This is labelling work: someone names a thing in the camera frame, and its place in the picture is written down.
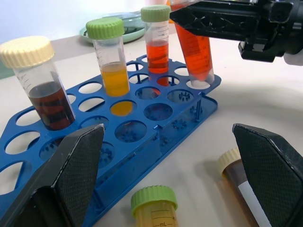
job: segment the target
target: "sample container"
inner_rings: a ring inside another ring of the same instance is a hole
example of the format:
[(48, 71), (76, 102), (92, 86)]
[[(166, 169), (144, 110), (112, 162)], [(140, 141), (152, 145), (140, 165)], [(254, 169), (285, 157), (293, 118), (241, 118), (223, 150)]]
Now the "sample container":
[(251, 227), (271, 227), (245, 174), (237, 148), (225, 152), (218, 159), (219, 173), (228, 182)]
[[(141, 9), (141, 19), (145, 22), (145, 40), (148, 71), (155, 74), (169, 70), (169, 14), (166, 5), (147, 6)], [(158, 83), (168, 86), (168, 77)]]
[(0, 46), (7, 68), (14, 70), (28, 98), (49, 130), (71, 125), (75, 116), (52, 62), (54, 50), (43, 36), (22, 37)]
[[(172, 11), (194, 4), (198, 0), (170, 0)], [(214, 81), (209, 38), (197, 36), (175, 24), (192, 86), (199, 87)]]
[[(129, 92), (129, 82), (123, 49), (123, 21), (117, 17), (104, 17), (86, 24), (89, 38), (93, 40), (106, 94), (124, 96)], [(115, 115), (126, 116), (132, 111), (131, 102), (115, 105)]]
[(131, 199), (137, 227), (178, 227), (174, 191), (167, 186), (151, 186), (137, 191)]

